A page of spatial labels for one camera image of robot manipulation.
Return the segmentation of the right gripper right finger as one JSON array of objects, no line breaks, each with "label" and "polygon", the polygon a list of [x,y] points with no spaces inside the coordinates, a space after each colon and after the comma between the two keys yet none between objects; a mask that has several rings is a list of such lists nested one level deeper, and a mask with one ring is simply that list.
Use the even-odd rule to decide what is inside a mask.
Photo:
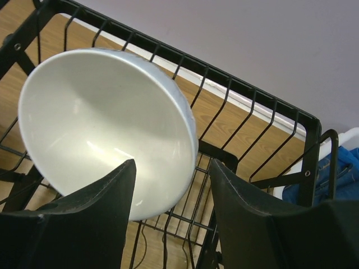
[{"label": "right gripper right finger", "polygon": [[286,203],[216,159],[209,175],[225,268],[358,267],[358,202]]}]

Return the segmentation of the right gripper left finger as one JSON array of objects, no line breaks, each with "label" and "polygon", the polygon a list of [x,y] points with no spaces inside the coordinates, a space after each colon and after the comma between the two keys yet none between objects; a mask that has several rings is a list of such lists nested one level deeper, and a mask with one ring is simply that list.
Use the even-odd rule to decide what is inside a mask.
[{"label": "right gripper left finger", "polygon": [[35,211],[1,213],[2,268],[120,268],[136,164]]}]

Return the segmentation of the black wire dish rack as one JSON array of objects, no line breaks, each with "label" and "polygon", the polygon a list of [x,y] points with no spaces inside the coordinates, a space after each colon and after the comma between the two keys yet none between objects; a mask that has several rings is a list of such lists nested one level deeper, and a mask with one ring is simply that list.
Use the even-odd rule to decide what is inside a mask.
[{"label": "black wire dish rack", "polygon": [[20,136],[17,102],[30,72],[66,50],[101,47],[160,66],[185,94],[200,140],[189,190],[166,213],[129,223],[122,268],[222,268],[208,169],[220,159],[274,193],[294,177],[312,179],[319,120],[224,71],[78,1],[1,2],[1,210],[36,209],[60,197],[33,166]]}]

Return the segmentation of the white ribbed bowl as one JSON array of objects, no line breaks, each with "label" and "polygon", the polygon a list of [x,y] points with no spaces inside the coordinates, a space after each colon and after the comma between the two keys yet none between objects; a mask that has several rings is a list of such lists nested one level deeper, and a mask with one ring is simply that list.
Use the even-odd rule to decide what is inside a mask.
[{"label": "white ribbed bowl", "polygon": [[83,48],[51,56],[25,80],[17,116],[33,164],[64,196],[127,160],[136,165],[132,221],[170,210],[190,186],[194,114],[176,82],[138,55]]}]

